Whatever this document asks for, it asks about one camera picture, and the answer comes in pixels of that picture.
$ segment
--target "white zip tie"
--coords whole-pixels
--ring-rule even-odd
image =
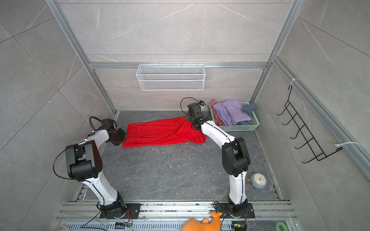
[[[296,80],[295,78],[292,78],[292,81],[290,82],[290,85],[292,85],[293,81]]]
[[[358,143],[358,142],[348,141],[348,142],[344,142],[344,143],[338,143],[338,144],[335,144],[335,146],[340,147],[340,146],[342,146],[342,145],[346,145],[346,144],[348,144],[348,143],[355,143],[355,144],[357,144],[357,145],[360,145],[360,143]]]

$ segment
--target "green plastic basket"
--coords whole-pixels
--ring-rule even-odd
[[[249,102],[242,102],[242,105],[246,105],[246,104],[249,104]],[[214,122],[215,117],[213,116],[212,112],[211,112],[211,115],[212,115],[212,120]],[[252,112],[252,121],[251,122],[252,123],[248,124],[248,125],[231,125],[231,126],[228,126],[228,127],[219,126],[219,128],[221,128],[225,132],[254,131],[256,129],[256,127],[258,127],[258,125],[259,125],[259,121],[258,121],[258,119],[256,117],[256,114],[254,112]]]

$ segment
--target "red cloth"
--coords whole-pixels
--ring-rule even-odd
[[[223,126],[223,121],[220,119],[220,117],[218,117],[218,114],[217,114],[217,111],[216,109],[213,108],[213,105],[215,105],[217,102],[215,99],[212,100],[211,102],[211,109],[212,109],[212,113],[213,113],[213,118],[215,119],[215,124],[217,126]]]
[[[131,123],[127,127],[127,139],[122,147],[172,145],[176,143],[204,143],[207,136],[192,130],[184,117],[163,119],[146,123]]]

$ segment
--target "green tape roll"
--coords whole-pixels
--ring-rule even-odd
[[[289,231],[289,229],[286,226],[286,224],[284,224],[282,222],[276,223],[275,228],[276,228],[276,231]]]

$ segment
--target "black hook rack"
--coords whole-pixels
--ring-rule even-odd
[[[299,132],[301,132],[301,134],[302,134],[302,136],[303,136],[303,138],[305,139],[305,143],[302,145],[302,146],[300,146],[300,147],[294,147],[295,149],[300,149],[300,148],[302,148],[304,145],[308,145],[309,147],[310,147],[310,149],[311,149],[311,151],[312,151],[312,153],[313,153],[313,155],[315,156],[314,158],[312,158],[312,159],[310,159],[309,161],[307,161],[307,162],[303,162],[302,161],[302,163],[304,163],[304,164],[306,164],[306,163],[308,163],[308,162],[311,162],[311,161],[313,161],[314,159],[316,159],[317,161],[320,161],[320,160],[323,160],[323,159],[325,159],[325,158],[328,158],[329,156],[331,156],[331,155],[333,155],[334,153],[336,153],[336,152],[339,152],[340,150],[342,150],[343,148],[342,147],[339,147],[339,148],[337,148],[336,150],[335,150],[335,152],[333,152],[333,153],[331,153],[331,154],[329,154],[329,155],[327,155],[327,154],[325,154],[325,152],[323,151],[323,149],[321,148],[321,146],[319,145],[319,143],[317,142],[317,140],[315,139],[315,137],[312,135],[312,133],[311,133],[311,131],[310,131],[310,129],[307,127],[307,125],[306,125],[306,123],[302,120],[302,118],[301,118],[301,116],[298,114],[298,112],[296,111],[296,109],[293,107],[293,105],[291,104],[291,102],[289,101],[289,98],[290,98],[290,94],[291,94],[291,92],[292,92],[292,86],[290,85],[289,87],[288,87],[288,91],[289,91],[289,96],[288,96],[288,100],[286,101],[286,103],[284,104],[284,107],[285,107],[285,109],[283,110],[283,112],[282,113],[280,113],[280,114],[277,114],[278,116],[280,116],[280,115],[282,115],[285,111],[287,111],[288,113],[289,113],[289,115],[291,116],[291,119],[289,120],[289,122],[288,123],[286,123],[286,124],[283,124],[283,125],[288,125],[292,120],[294,121],[294,123],[297,125],[297,128],[298,128],[298,131],[297,131],[297,134],[296,134],[296,136],[293,138],[293,137],[291,137],[291,139],[295,139],[295,138],[297,138],[297,136],[298,136],[298,133]],[[292,113],[290,113],[290,111],[288,110],[288,106],[292,106],[292,108],[293,108],[293,110],[294,110],[294,115],[292,115]],[[301,121],[302,121],[302,123],[303,123],[303,125],[301,126],[301,127],[299,127],[298,126],[298,123],[296,122],[296,120],[295,120],[295,116],[298,116],[299,117],[299,119],[301,119]],[[312,136],[312,138],[310,138],[309,140],[307,140],[307,138],[306,138],[306,136],[303,134],[303,132],[302,132],[302,128],[304,128],[304,127],[306,127],[306,129],[309,131],[309,133],[311,134],[311,136]],[[320,148],[320,150],[321,150],[321,153],[320,154],[318,154],[318,155],[316,155],[315,154],[315,152],[312,150],[312,147],[311,147],[311,145],[310,145],[310,141],[311,140],[314,140],[315,142],[316,142],[316,144],[318,145],[318,147]]]

